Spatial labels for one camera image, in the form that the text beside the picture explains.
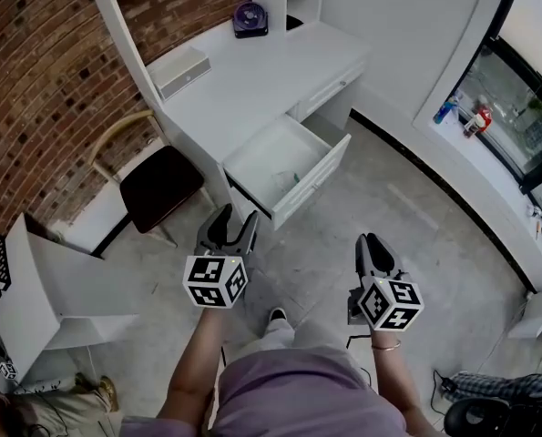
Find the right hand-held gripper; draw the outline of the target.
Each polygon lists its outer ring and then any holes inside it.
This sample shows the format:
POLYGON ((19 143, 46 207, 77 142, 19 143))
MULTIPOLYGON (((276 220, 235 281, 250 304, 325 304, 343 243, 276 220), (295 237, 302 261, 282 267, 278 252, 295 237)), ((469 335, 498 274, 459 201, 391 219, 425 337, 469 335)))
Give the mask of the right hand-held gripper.
POLYGON ((424 300, 418 285, 404 270, 398 254, 380 236, 359 235, 355 242, 355 271, 359 286, 348 297, 349 325, 403 332, 423 311, 424 300))

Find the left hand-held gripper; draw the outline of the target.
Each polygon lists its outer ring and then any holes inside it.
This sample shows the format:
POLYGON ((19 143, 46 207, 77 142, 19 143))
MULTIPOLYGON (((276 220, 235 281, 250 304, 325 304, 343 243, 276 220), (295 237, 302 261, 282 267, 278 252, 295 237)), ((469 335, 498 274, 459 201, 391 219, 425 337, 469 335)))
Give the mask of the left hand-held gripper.
POLYGON ((232 205, 217 208, 200 226, 194 255, 186 259, 183 287, 197 307, 230 309, 249 283, 246 263, 253 251, 259 212, 253 210, 238 237, 227 244, 232 205))

